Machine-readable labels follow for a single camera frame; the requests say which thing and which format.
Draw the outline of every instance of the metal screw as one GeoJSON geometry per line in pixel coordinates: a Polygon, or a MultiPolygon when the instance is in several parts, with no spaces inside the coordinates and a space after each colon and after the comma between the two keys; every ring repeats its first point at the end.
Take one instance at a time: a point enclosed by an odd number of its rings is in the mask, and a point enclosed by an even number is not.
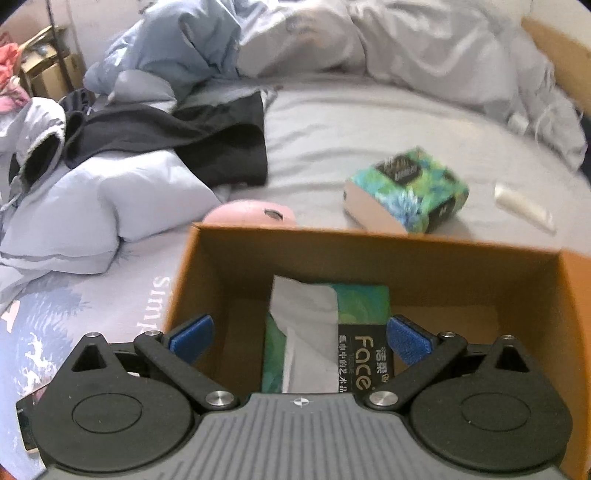
{"type": "Polygon", "coordinates": [[[224,390],[216,390],[215,392],[208,393],[205,401],[214,407],[227,407],[234,401],[234,395],[224,390]]]}
{"type": "Polygon", "coordinates": [[[369,401],[377,407],[391,407],[398,401],[398,395],[394,392],[382,390],[369,396],[369,401]]]}

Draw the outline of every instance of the pink clothing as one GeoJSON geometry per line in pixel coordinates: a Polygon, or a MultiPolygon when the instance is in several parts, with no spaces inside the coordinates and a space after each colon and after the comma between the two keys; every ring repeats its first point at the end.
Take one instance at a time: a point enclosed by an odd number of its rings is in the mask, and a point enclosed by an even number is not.
{"type": "Polygon", "coordinates": [[[18,70],[20,59],[21,51],[16,43],[9,43],[0,47],[0,90],[6,86],[15,70],[18,70]]]}
{"type": "Polygon", "coordinates": [[[12,77],[0,90],[0,113],[20,110],[30,100],[28,93],[19,85],[18,77],[12,77]]]}

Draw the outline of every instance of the pink object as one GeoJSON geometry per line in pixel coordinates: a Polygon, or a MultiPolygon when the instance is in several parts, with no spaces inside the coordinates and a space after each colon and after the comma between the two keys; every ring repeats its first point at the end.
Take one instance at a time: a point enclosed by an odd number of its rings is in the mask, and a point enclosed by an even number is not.
{"type": "Polygon", "coordinates": [[[236,200],[209,212],[203,223],[217,225],[252,225],[292,227],[296,216],[288,207],[260,200],[236,200]]]}
{"type": "Polygon", "coordinates": [[[9,43],[0,47],[0,89],[3,89],[8,81],[18,71],[21,60],[21,51],[16,43],[9,43]]]}
{"type": "Polygon", "coordinates": [[[6,86],[0,90],[0,113],[8,113],[20,110],[31,98],[20,86],[18,77],[12,77],[6,86]]]}

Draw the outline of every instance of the cardboard box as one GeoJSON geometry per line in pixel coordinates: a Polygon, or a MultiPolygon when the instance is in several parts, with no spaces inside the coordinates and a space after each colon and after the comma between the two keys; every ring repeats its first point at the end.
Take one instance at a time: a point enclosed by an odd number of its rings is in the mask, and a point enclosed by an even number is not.
{"type": "MultiPolygon", "coordinates": [[[[80,56],[78,54],[68,55],[64,59],[64,63],[66,64],[66,70],[72,80],[72,86],[75,89],[82,87],[84,67],[80,56]]],[[[31,80],[31,87],[33,95],[52,98],[56,102],[68,94],[66,81],[61,74],[60,66],[57,62],[33,78],[31,80]]]]}
{"type": "Polygon", "coordinates": [[[24,50],[22,54],[22,62],[19,77],[21,78],[21,86],[31,96],[34,95],[33,87],[31,86],[31,81],[33,80],[33,78],[37,77],[44,69],[50,67],[53,64],[55,58],[57,57],[57,52],[51,45],[46,45],[45,47],[45,55],[41,55],[37,51],[28,50],[24,50]]]}
{"type": "Polygon", "coordinates": [[[212,315],[215,344],[199,369],[243,398],[260,388],[273,275],[383,284],[393,313],[473,343],[516,335],[567,403],[573,433],[562,463],[587,478],[591,444],[591,258],[434,236],[196,225],[166,328],[212,315]]]}

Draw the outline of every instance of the light gray bed sheet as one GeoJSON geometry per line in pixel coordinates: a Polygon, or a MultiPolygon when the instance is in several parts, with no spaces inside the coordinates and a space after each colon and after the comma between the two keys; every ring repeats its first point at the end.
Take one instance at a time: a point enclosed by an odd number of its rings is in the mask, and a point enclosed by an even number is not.
{"type": "MultiPolygon", "coordinates": [[[[287,205],[301,225],[358,228],[342,209],[343,183],[360,168],[417,145],[470,186],[457,218],[436,234],[591,254],[591,190],[546,147],[471,112],[358,77],[316,75],[291,80],[216,82],[186,105],[218,103],[261,88],[269,182],[235,189],[237,199],[287,205]],[[552,236],[494,204],[497,181],[547,206],[552,236]]],[[[51,273],[32,282],[0,320],[0,463],[17,480],[43,468],[24,452],[15,402],[59,368],[80,337],[102,332],[131,341],[162,328],[187,227],[123,244],[103,275],[51,273]]]]}

